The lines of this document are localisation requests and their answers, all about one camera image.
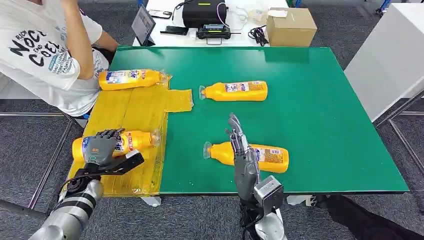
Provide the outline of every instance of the cardboard box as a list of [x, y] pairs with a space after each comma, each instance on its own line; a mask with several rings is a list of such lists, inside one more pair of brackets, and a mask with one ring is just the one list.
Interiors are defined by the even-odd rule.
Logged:
[[317, 26], [307, 8], [272, 7], [271, 10], [287, 11], [287, 16], [268, 16], [266, 32], [270, 46], [309, 47], [311, 45]]

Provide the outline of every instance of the yellow plastic bottle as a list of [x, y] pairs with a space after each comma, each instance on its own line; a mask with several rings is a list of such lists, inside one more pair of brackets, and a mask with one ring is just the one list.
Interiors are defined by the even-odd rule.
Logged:
[[163, 71], [151, 69], [135, 69], [122, 71], [102, 71], [98, 76], [98, 84], [102, 90], [113, 91], [137, 87], [150, 87], [164, 83], [168, 75]]
[[[273, 173], [284, 173], [289, 167], [289, 152], [281, 147], [250, 144], [258, 159], [259, 169]], [[205, 142], [203, 157], [213, 158], [223, 164], [234, 166], [234, 152], [231, 142], [211, 144]]]
[[[94, 136], [80, 137], [72, 143], [72, 156], [75, 161], [83, 162], [83, 151], [89, 144], [90, 139]], [[160, 141], [158, 131], [143, 132], [143, 131], [125, 131], [120, 134], [120, 139], [116, 141], [114, 157], [125, 155], [132, 150], [142, 151], [149, 146], [157, 146]]]
[[263, 101], [267, 98], [268, 86], [264, 81], [222, 83], [199, 87], [199, 97], [215, 101]]

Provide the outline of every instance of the green table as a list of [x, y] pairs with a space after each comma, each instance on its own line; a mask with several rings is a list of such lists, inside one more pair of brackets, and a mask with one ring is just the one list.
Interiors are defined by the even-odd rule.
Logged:
[[[231, 112], [249, 143], [289, 151], [287, 172], [273, 173], [285, 193], [408, 191], [329, 48], [121, 47], [110, 67], [140, 68], [165, 69], [171, 89], [193, 90], [193, 110], [168, 117], [160, 194], [236, 192], [234, 168], [203, 158], [206, 141], [229, 140]], [[200, 85], [252, 80], [267, 82], [265, 101], [199, 99]]]

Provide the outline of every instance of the phone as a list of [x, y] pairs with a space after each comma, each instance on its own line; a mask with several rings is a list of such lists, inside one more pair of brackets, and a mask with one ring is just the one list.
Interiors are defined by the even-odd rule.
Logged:
[[181, 26], [166, 26], [165, 31], [160, 31], [161, 34], [187, 35], [189, 29]]
[[172, 12], [162, 10], [149, 10], [148, 14], [150, 14], [152, 18], [158, 19], [170, 19], [172, 16]]

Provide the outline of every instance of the yellow bubble wrap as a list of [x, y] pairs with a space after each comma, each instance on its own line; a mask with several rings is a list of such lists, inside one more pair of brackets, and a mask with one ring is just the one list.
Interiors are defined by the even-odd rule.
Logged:
[[[159, 130], [160, 144], [141, 151], [144, 163], [122, 176], [103, 176], [107, 197], [152, 196], [159, 194], [168, 125], [168, 112], [191, 111], [192, 90], [169, 90], [168, 83], [151, 87], [101, 91], [83, 136], [93, 136], [105, 129], [125, 128], [126, 131]], [[83, 168], [74, 161], [68, 178]]]

